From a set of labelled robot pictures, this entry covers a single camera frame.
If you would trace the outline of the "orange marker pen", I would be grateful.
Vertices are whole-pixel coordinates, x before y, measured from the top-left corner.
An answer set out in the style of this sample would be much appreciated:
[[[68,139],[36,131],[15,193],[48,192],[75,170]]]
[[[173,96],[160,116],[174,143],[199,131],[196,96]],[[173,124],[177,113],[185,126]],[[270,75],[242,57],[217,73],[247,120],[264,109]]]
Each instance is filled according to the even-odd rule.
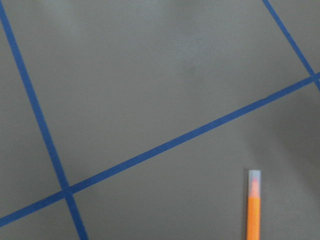
[[[261,239],[261,171],[248,171],[246,240]]]

